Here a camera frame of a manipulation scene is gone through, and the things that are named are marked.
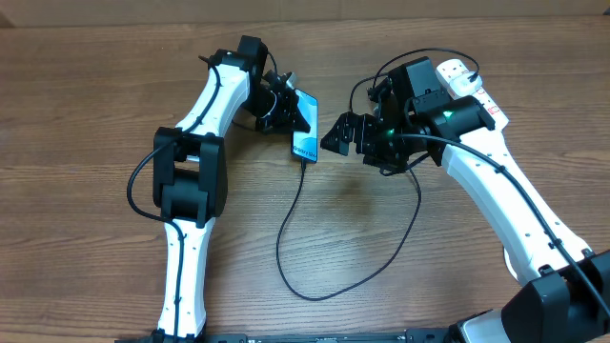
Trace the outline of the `blue Samsung Galaxy smartphone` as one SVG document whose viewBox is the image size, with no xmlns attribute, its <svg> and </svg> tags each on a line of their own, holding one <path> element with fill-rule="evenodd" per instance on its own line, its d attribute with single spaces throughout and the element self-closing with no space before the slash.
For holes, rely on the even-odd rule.
<svg viewBox="0 0 610 343">
<path fill-rule="evenodd" d="M 317 162 L 318 102 L 310 94 L 296 90 L 297 122 L 293 132 L 292 153 L 308 162 Z"/>
</svg>

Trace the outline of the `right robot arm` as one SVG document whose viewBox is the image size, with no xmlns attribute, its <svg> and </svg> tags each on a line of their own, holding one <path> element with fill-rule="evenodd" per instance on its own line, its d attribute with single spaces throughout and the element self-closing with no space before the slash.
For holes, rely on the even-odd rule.
<svg viewBox="0 0 610 343">
<path fill-rule="evenodd" d="M 410 342 L 587 342 L 609 332 L 609 255 L 594 252 L 550 209 L 515 162 L 508 119 L 475 71 L 426 57 L 391 70 L 368 92 L 370 114 L 345 112 L 324 150 L 356 151 L 387 175 L 429 157 L 473 199 L 504 249 L 519 292 L 502 308 Z"/>
</svg>

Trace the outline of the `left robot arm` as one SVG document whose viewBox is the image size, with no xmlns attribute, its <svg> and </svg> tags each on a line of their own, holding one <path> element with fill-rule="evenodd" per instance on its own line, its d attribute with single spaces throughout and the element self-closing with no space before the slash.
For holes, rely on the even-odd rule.
<svg viewBox="0 0 610 343">
<path fill-rule="evenodd" d="M 225 135 L 241 110 L 264 134 L 287 132 L 292 154 L 317 160 L 318 103 L 295 87 L 291 73 L 266 70 L 271 58 L 257 37 L 244 35 L 235 51 L 210 56 L 204 90 L 187 116 L 153 138 L 152 198 L 167 235 L 164 306 L 152 342 L 201 342 L 208 248 L 228 196 Z"/>
</svg>

